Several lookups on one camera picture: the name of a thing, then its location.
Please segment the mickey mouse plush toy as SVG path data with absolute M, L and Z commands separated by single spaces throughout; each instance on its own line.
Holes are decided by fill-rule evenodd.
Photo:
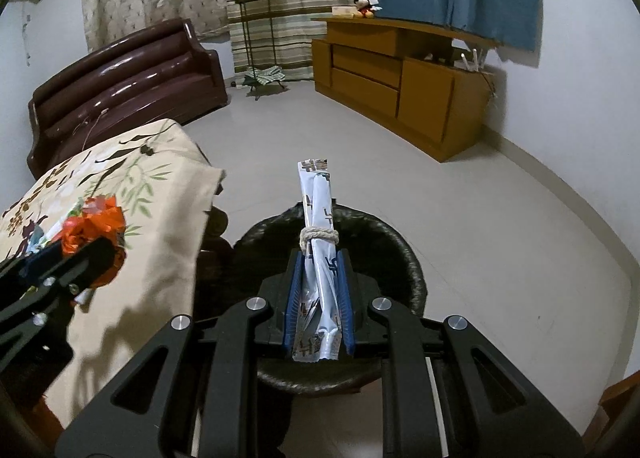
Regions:
M 372 10 L 372 4 L 369 0 L 354 0 L 356 11 L 363 18 L 372 18 L 374 16 L 374 10 Z

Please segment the floral beige tablecloth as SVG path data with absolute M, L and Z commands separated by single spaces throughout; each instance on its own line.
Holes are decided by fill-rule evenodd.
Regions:
M 32 232 L 56 234 L 74 207 L 112 196 L 125 218 L 126 259 L 68 326 L 74 357 L 46 402 L 69 424 L 172 316 L 192 310 L 196 258 L 224 170 L 177 122 L 158 120 L 93 146 L 47 171 L 1 213 L 2 258 Z

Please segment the white wrapper with string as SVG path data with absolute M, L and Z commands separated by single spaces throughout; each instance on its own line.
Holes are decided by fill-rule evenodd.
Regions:
M 342 342 L 336 292 L 338 233 L 333 222 L 328 162 L 306 159 L 297 169 L 305 221 L 299 234 L 304 274 L 293 358 L 299 363 L 317 363 L 335 360 Z

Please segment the small box on cabinet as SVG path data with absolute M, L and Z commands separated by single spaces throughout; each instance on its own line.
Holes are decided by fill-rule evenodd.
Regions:
M 360 17 L 360 11 L 355 5 L 333 5 L 331 7 L 331 16 L 335 18 L 354 18 Z

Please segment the white wifi router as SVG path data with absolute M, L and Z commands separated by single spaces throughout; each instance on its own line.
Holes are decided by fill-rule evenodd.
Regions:
M 481 72 L 485 70 L 487 50 L 472 48 L 471 51 L 464 48 L 455 48 L 452 56 L 452 66 L 456 69 L 469 72 Z

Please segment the black lined trash bin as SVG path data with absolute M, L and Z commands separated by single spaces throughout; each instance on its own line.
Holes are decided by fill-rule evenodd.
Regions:
M 376 216 L 341 204 L 332 204 L 338 246 L 348 252 L 352 269 L 376 281 L 384 296 L 405 305 L 421 317 L 427 285 L 416 254 L 392 226 Z M 298 247 L 305 226 L 303 207 L 253 225 L 234 245 L 235 279 L 244 294 L 254 296 L 262 282 L 285 272 L 291 252 Z M 355 391 L 381 377 L 380 361 L 369 357 L 341 356 L 338 360 L 296 363 L 292 358 L 264 357 L 257 377 L 267 386 L 303 396 L 327 396 Z

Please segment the dark brown leather sofa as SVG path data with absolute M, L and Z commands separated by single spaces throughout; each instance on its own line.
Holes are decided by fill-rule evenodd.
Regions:
M 40 178 L 83 150 L 160 119 L 189 123 L 228 104 L 218 54 L 189 19 L 169 19 L 99 48 L 44 82 L 28 104 Z

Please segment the black metal plant stand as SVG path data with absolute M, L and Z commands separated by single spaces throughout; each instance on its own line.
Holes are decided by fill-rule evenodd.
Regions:
M 242 26 L 244 50 L 245 50 L 245 56 L 246 56 L 246 62 L 247 62 L 246 70 L 244 74 L 246 74 L 247 69 L 250 67 L 265 69 L 273 65 L 280 66 L 277 48 L 276 48 L 276 38 L 274 37 L 274 25 L 273 25 L 273 17 L 272 17 L 272 10 L 271 10 L 271 0 L 235 0 L 234 2 L 239 7 L 239 11 L 240 11 L 240 23 Z M 248 7 L 250 6 L 250 4 L 253 4 L 253 3 L 265 3 L 266 10 L 260 15 L 250 16 Z M 254 25 L 256 24 L 256 22 L 262 22 L 263 20 L 266 20 L 268 22 L 269 40 L 259 39 L 258 33 L 254 31 Z M 258 65 L 257 52 L 261 48 L 265 48 L 267 51 L 270 51 L 270 54 L 271 54 L 271 60 L 270 62 L 267 62 L 265 66 Z M 248 95 L 254 96 L 254 99 L 258 100 L 258 98 L 267 91 L 267 88 L 271 88 L 272 86 L 276 87 L 276 92 L 284 92 L 286 90 L 286 86 L 284 82 L 285 80 L 282 82 L 281 85 L 278 85 L 277 83 L 271 83 L 264 86 L 256 86 L 256 88 L 247 86 Z

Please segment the wooden tv cabinet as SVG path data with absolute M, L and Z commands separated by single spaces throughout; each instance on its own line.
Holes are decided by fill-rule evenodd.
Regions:
M 494 81 L 452 66 L 455 48 L 499 42 L 459 30 L 386 18 L 322 19 L 311 42 L 314 88 L 444 162 L 480 140 Z

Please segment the orange plastic bag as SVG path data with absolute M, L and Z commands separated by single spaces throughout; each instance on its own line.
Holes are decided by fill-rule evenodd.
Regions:
M 112 282 L 126 260 L 126 220 L 115 195 L 98 195 L 82 200 L 70 211 L 62 226 L 51 239 L 62 242 L 64 256 L 72 256 L 99 238 L 110 241 L 114 249 L 111 267 L 91 285 L 96 289 Z

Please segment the folded striped cloth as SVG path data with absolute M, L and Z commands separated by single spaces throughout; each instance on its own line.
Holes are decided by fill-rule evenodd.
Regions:
M 244 74 L 243 84 L 256 88 L 256 86 L 264 86 L 271 83 L 281 85 L 284 80 L 285 74 L 278 65 L 273 65 L 265 69 L 250 67 L 247 69 L 246 74 Z

